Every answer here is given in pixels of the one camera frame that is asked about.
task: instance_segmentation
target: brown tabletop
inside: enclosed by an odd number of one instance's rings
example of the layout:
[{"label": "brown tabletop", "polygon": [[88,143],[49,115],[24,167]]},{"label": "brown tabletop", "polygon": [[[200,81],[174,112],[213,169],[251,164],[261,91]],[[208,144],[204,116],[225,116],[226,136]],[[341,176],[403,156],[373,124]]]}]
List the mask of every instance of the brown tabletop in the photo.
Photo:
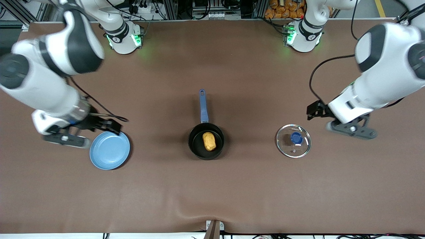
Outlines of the brown tabletop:
[{"label": "brown tabletop", "polygon": [[[355,21],[354,32],[377,23]],[[117,170],[97,169],[88,150],[42,141],[33,110],[0,92],[0,231],[180,232],[219,219],[232,233],[425,233],[424,90],[373,112],[370,141],[328,132],[330,118],[306,119],[316,100],[310,73],[353,53],[349,26],[329,21],[320,45],[301,54],[262,21],[152,23],[143,49],[119,55],[93,24],[106,59],[75,80],[130,119],[131,157]],[[61,28],[31,24],[21,39]],[[354,59],[333,61],[314,88],[329,102],[359,74]],[[187,146],[201,88],[226,135],[213,161]],[[287,124],[310,133],[307,156],[277,150],[275,134]]]}]

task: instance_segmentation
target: black frying pan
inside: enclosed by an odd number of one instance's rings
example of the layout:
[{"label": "black frying pan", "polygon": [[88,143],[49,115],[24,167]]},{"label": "black frying pan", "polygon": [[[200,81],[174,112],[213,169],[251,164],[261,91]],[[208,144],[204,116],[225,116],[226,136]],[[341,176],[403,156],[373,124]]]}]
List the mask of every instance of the black frying pan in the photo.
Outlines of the black frying pan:
[{"label": "black frying pan", "polygon": [[[190,150],[200,159],[211,160],[215,159],[220,155],[224,145],[224,135],[221,129],[209,123],[208,112],[207,112],[207,98],[205,96],[205,90],[199,91],[199,102],[201,104],[201,123],[195,126],[189,134],[189,148]],[[216,148],[212,151],[206,150],[204,146],[204,140],[202,135],[206,132],[210,132],[214,135]]]}]

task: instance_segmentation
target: pan handle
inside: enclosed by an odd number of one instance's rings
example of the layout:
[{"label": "pan handle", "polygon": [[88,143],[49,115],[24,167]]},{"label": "pan handle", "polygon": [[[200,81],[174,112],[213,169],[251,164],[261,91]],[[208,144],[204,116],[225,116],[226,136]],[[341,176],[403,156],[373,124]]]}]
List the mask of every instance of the pan handle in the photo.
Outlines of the pan handle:
[{"label": "pan handle", "polygon": [[199,91],[199,102],[201,104],[201,123],[208,123],[207,97],[204,89]]}]

